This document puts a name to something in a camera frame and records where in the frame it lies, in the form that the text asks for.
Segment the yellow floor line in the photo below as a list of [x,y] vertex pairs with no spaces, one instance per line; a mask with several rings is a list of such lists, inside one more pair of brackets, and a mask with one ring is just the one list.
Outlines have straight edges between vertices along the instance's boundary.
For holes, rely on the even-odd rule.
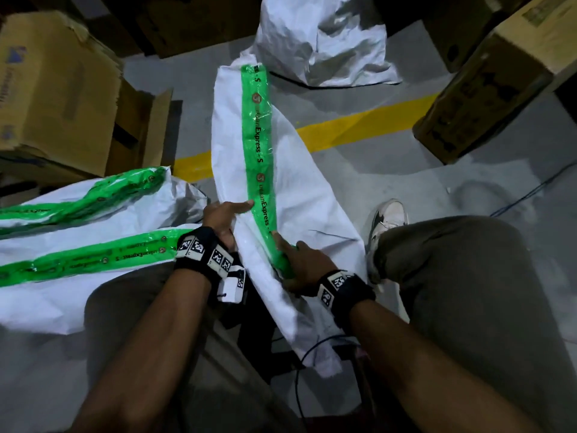
[[[365,138],[406,130],[425,115],[437,94],[417,100],[381,106],[370,111],[297,129],[310,152],[317,152]],[[188,182],[212,177],[211,152],[200,153],[174,162],[174,175]]]

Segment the black wristband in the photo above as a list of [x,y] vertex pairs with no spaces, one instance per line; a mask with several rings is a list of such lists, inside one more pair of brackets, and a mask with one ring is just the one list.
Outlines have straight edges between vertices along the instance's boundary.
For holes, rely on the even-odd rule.
[[349,313],[355,304],[376,298],[371,287],[357,275],[346,270],[328,272],[319,280],[318,298],[335,317],[335,323],[350,334]]
[[212,228],[201,226],[178,239],[174,269],[190,269],[206,276],[213,289],[228,275],[233,257]]

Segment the white polypropylene bag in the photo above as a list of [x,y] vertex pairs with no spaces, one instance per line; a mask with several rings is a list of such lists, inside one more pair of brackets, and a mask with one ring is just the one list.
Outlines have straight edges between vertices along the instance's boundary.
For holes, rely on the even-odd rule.
[[308,86],[401,81],[385,60],[386,27],[372,0],[263,0],[255,42],[242,54]]
[[[254,65],[245,55],[230,67],[220,67],[215,83],[212,115],[212,169],[221,201],[248,198],[242,138],[241,66]],[[278,231],[292,244],[303,240],[328,254],[340,269],[366,280],[365,247],[288,120],[272,107],[273,187]],[[256,208],[261,209],[258,200]],[[299,358],[321,339],[340,334],[330,313],[316,298],[295,298],[283,290],[263,246],[251,212],[241,214],[234,226],[243,265],[280,332]],[[340,359],[329,343],[307,356],[321,375],[340,371]]]
[[[82,188],[80,184],[70,185],[30,203],[74,200]],[[0,240],[0,265],[35,260],[47,254],[104,244],[162,228],[196,227],[198,225],[191,224],[202,218],[205,206],[206,196],[202,192],[179,178],[171,177],[167,169],[166,178],[156,192],[144,195],[107,216],[77,226]],[[2,287],[0,324],[13,330],[39,333],[81,331],[84,305],[90,293],[105,281],[139,267]]]

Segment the shoe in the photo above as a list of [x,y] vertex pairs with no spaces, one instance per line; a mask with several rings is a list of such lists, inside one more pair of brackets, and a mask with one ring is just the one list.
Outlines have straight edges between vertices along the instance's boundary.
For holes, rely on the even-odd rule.
[[390,199],[383,203],[374,215],[371,235],[369,239],[369,252],[367,254],[367,268],[371,283],[378,284],[381,276],[374,265],[374,253],[379,247],[381,234],[397,226],[408,225],[408,216],[402,203],[397,199]]

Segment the green tape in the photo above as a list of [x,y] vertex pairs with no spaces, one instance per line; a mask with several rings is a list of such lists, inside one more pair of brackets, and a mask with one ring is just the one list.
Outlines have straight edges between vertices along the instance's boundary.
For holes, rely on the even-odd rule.
[[0,287],[172,260],[178,238],[189,229],[146,232],[106,243],[54,252],[0,267]]
[[242,79],[242,145],[245,153],[252,214],[263,237],[272,265],[285,278],[292,278],[286,255],[276,248],[271,232],[276,231],[276,198],[273,188],[274,160],[270,142],[272,111],[268,101],[267,70],[264,65],[244,65]]
[[155,192],[164,182],[165,176],[164,167],[130,170],[98,181],[82,199],[74,202],[3,208],[0,210],[0,222],[15,221],[13,226],[0,227],[0,236],[26,232],[40,226],[71,225],[88,220],[112,210],[128,199]]

